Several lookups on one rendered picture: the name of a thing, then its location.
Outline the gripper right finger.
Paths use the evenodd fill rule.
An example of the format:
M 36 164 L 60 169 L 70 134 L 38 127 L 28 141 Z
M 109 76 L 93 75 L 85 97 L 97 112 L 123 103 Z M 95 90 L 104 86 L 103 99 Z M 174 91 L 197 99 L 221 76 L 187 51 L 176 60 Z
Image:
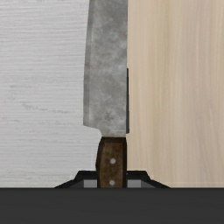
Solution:
M 167 185 L 151 179 L 146 171 L 127 171 L 128 188 L 167 188 Z

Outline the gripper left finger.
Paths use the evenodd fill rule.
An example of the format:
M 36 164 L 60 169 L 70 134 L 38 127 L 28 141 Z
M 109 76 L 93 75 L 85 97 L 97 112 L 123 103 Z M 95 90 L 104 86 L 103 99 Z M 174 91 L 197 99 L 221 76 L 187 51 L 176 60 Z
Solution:
M 74 179 L 71 179 L 57 188 L 96 188 L 97 173 L 96 171 L 78 171 Z

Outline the knife with brown wooden handle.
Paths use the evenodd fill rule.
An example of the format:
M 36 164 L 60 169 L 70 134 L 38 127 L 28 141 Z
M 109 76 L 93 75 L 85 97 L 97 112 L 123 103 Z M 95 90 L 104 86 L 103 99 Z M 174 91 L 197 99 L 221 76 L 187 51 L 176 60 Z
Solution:
M 99 130 L 99 188 L 127 185 L 128 0 L 89 0 L 83 124 Z

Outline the cabinet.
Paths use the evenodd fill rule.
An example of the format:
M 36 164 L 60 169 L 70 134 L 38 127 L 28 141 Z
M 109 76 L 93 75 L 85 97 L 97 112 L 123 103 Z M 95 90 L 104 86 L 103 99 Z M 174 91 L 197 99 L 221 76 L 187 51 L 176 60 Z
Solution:
M 0 187 L 55 187 L 95 166 L 83 124 L 89 0 L 0 0 Z

